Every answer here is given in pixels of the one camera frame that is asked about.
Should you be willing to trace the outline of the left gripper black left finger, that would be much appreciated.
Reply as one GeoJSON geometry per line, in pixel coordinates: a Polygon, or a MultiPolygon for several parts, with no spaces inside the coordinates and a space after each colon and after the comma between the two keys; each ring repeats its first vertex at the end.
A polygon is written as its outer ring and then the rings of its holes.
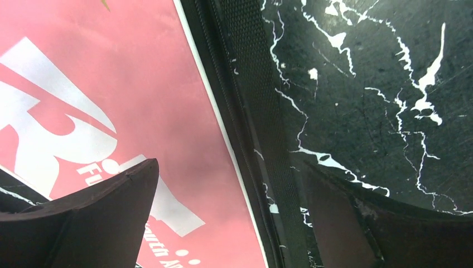
{"type": "Polygon", "coordinates": [[[1,189],[1,266],[135,267],[158,177],[147,159],[44,203],[1,189]]]}

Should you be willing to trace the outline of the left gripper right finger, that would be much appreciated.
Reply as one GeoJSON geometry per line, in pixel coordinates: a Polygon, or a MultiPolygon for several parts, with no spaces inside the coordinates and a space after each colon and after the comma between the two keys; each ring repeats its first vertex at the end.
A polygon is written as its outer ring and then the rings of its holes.
{"type": "Polygon", "coordinates": [[[325,267],[471,267],[472,218],[409,205],[307,164],[303,176],[325,267]]]}

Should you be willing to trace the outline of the pink racket bag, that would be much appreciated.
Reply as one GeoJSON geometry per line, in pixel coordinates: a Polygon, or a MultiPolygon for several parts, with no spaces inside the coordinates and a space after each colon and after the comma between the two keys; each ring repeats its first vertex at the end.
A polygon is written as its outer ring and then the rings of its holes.
{"type": "Polygon", "coordinates": [[[291,267],[180,1],[1,2],[1,201],[160,167],[137,267],[291,267]]]}

